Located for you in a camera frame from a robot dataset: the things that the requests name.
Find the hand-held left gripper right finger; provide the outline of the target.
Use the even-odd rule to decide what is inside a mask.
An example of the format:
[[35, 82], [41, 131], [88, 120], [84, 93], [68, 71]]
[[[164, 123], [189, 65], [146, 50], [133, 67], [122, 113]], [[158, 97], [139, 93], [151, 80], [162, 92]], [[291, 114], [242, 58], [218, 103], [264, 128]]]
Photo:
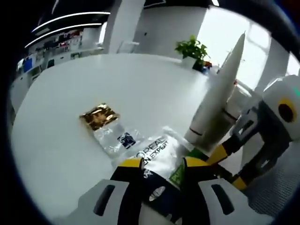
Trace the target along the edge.
[[247, 225], [248, 199], [229, 182], [230, 173], [195, 157], [184, 157], [184, 225]]

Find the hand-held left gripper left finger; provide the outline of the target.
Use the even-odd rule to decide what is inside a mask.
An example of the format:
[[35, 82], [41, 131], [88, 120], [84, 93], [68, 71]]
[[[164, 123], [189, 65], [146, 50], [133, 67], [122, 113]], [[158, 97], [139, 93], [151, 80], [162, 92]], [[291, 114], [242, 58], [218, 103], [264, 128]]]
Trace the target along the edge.
[[109, 180], [83, 194], [68, 215], [69, 225], [137, 225], [142, 204], [143, 158], [120, 163]]

